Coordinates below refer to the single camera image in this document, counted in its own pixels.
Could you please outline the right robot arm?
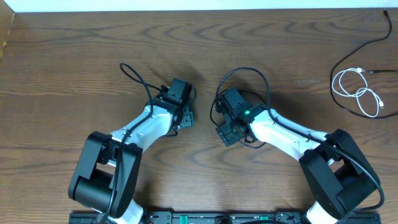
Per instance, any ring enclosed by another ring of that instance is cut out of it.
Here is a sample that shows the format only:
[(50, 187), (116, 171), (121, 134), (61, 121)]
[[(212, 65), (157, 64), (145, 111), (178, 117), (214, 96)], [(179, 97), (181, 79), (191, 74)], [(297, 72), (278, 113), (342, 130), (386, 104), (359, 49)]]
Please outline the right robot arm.
[(305, 214), (308, 223), (343, 222), (380, 188), (379, 177), (342, 129), (331, 134), (308, 129), (265, 103), (250, 103), (235, 88), (220, 92), (213, 107), (225, 119), (216, 127), (225, 146), (260, 141), (299, 162), (315, 197)]

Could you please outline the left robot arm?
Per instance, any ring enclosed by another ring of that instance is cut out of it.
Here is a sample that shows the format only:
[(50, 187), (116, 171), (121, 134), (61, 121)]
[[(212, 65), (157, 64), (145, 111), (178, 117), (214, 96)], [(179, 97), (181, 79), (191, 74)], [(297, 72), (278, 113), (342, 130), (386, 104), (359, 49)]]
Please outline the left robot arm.
[(70, 223), (140, 223), (144, 209), (134, 199), (142, 154), (169, 131), (192, 127), (192, 84), (174, 79), (150, 98), (144, 111), (125, 127), (91, 133), (73, 173), (68, 196), (95, 210), (71, 213)]

